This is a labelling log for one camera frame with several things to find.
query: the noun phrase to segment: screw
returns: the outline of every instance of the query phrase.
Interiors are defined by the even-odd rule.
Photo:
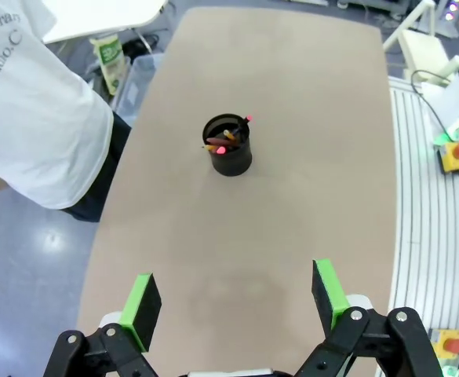
[[[351,314],[352,320],[361,320],[362,317],[363,317],[363,314],[359,310],[352,311],[352,314]]]
[[[398,312],[396,314],[396,320],[399,320],[400,322],[405,322],[407,320],[407,315],[404,312]]]

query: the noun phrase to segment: table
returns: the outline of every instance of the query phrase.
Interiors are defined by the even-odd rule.
[[[220,176],[204,124],[252,115],[253,164]],[[311,260],[386,313],[395,150],[381,36],[270,9],[193,9],[153,79],[89,260],[78,327],[123,307],[138,273],[162,295],[148,360],[160,376],[294,373],[323,333]],[[353,376],[371,375],[372,361]]]
[[[43,42],[53,43],[151,23],[166,0],[43,0],[56,24]]]

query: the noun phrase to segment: pen holder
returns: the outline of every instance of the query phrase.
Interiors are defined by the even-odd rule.
[[[222,114],[212,118],[203,129],[203,142],[208,145],[209,137],[224,138],[224,131],[234,133],[239,139],[237,146],[228,147],[226,153],[209,152],[213,167],[227,177],[243,174],[252,164],[250,151],[250,128],[248,119],[239,115]]]

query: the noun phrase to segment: white t-shirt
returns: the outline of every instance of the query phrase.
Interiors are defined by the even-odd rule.
[[[97,177],[113,116],[41,42],[53,24],[41,0],[0,0],[0,178],[61,209]]]

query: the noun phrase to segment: blue floor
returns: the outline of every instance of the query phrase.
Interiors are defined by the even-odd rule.
[[[354,6],[340,10],[334,3],[327,8],[279,0],[177,0],[176,4],[176,9],[169,7],[176,21],[193,6],[231,5],[292,9],[378,25],[375,11],[367,14]],[[160,17],[144,31],[165,25]],[[158,34],[164,49],[169,32]],[[444,46],[450,57],[459,54],[459,39],[444,39]],[[388,55],[389,64],[403,63],[398,51],[396,47]],[[82,42],[64,61],[81,73],[88,59],[91,50]],[[388,67],[391,75],[401,72],[401,68]],[[75,327],[96,229],[65,213],[45,210],[12,189],[0,192],[0,377],[42,375],[58,334]]]

